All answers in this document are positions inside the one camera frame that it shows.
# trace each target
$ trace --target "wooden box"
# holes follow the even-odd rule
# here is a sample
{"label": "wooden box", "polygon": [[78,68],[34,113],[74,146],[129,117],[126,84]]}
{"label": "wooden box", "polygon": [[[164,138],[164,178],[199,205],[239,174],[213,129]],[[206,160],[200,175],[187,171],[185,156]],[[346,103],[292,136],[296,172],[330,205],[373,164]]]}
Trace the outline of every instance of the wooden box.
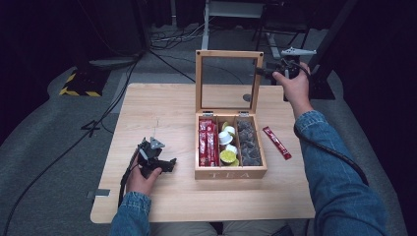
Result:
{"label": "wooden box", "polygon": [[[261,142],[261,131],[256,118],[256,108],[261,76],[255,73],[256,67],[263,67],[263,52],[257,51],[221,51],[221,50],[197,50],[196,51],[196,165],[195,179],[262,179],[267,172],[267,162]],[[221,64],[218,60],[239,61],[242,63],[242,71],[250,71],[250,80],[244,85],[223,84],[222,80],[205,80],[211,71],[211,76],[216,77],[213,69],[228,71],[222,68],[229,64]],[[207,134],[202,134],[201,121],[210,120],[214,125],[214,132],[222,131],[224,122],[235,129],[232,144],[237,148],[234,165],[226,164],[220,159],[220,154],[225,146],[219,143],[219,138],[213,139],[215,154],[207,156],[203,141]],[[248,133],[245,125],[252,127],[253,133]]]}

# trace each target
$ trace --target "person's hand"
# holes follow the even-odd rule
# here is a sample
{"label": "person's hand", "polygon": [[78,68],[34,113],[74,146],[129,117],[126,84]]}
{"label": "person's hand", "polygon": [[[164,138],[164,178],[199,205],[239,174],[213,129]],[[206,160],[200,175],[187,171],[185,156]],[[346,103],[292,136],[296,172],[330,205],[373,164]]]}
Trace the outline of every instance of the person's hand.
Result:
{"label": "person's hand", "polygon": [[135,158],[133,162],[133,169],[129,175],[128,181],[126,183],[126,193],[129,192],[138,192],[145,195],[150,195],[153,184],[156,181],[157,177],[162,172],[161,168],[156,168],[150,174],[148,179],[146,179],[142,174],[138,166],[138,157]]}
{"label": "person's hand", "polygon": [[[307,64],[301,62],[300,65],[310,73]],[[309,80],[303,70],[300,70],[298,76],[291,80],[278,72],[272,73],[272,76],[282,84],[285,96],[291,103],[296,119],[301,114],[313,110],[309,99]]]}

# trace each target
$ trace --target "person's leg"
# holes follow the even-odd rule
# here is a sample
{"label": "person's leg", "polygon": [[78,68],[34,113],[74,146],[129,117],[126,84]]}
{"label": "person's leg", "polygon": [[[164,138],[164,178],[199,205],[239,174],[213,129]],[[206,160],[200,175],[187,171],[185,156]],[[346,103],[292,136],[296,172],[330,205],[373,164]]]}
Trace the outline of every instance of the person's leg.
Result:
{"label": "person's leg", "polygon": [[269,235],[292,235],[285,220],[239,220],[223,222],[224,236],[269,236]]}
{"label": "person's leg", "polygon": [[152,236],[217,236],[217,232],[208,222],[166,222],[151,223]]}

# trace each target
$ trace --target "lid frame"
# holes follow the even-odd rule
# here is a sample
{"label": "lid frame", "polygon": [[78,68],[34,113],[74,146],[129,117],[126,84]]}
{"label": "lid frame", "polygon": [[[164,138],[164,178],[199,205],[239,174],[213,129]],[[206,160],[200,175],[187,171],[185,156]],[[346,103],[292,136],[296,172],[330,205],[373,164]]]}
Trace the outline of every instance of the lid frame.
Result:
{"label": "lid frame", "polygon": [[[227,57],[227,58],[248,58],[254,59],[254,80],[252,83],[251,103],[249,109],[241,108],[204,108],[203,105],[203,59],[205,57]],[[257,110],[258,94],[261,84],[261,75],[258,75],[255,68],[262,68],[264,61],[264,52],[262,51],[228,51],[228,50],[196,50],[196,112],[203,113],[210,110],[214,113],[236,113],[248,111],[249,114],[255,114]]]}

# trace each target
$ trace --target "person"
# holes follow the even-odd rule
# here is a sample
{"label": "person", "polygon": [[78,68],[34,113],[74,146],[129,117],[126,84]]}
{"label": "person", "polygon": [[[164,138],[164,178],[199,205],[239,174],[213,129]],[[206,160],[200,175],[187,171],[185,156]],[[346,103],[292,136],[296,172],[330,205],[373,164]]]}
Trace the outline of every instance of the person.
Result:
{"label": "person", "polygon": [[[308,73],[309,68],[301,63]],[[289,80],[274,72],[273,77],[283,86],[295,117],[295,129],[307,139],[337,150],[353,160],[337,131],[325,116],[315,110],[309,99],[309,81],[306,73]],[[310,195],[316,211],[315,235],[387,235],[387,213],[379,196],[363,183],[358,173],[344,161],[300,140]],[[113,218],[111,235],[217,235],[207,222],[149,224],[149,194],[160,174],[155,169],[148,179],[139,170],[132,171],[127,183],[127,194]],[[223,235],[291,235],[281,220],[263,220],[264,228],[275,233],[253,232],[257,221],[223,222]],[[240,228],[233,234],[232,229]]]}

